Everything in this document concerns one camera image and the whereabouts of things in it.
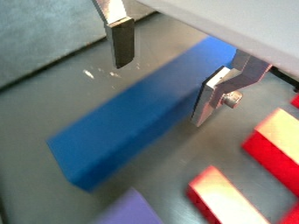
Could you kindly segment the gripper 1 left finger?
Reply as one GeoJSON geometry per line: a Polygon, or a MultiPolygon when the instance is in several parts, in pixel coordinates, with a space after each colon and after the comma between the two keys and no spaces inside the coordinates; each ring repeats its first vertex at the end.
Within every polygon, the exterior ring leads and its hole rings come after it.
{"type": "Polygon", "coordinates": [[[135,20],[127,15],[123,0],[92,0],[104,22],[115,67],[126,66],[135,57],[135,20]]]}

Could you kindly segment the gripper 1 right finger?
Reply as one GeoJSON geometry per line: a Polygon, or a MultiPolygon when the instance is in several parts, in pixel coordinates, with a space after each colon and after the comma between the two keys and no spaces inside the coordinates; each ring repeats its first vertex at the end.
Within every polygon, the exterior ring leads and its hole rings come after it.
{"type": "Polygon", "coordinates": [[[258,83],[273,66],[239,49],[231,65],[232,68],[222,66],[202,83],[191,116],[191,122],[198,127],[203,125],[214,110],[222,105],[232,109],[239,105],[243,97],[239,89],[258,83]]]}

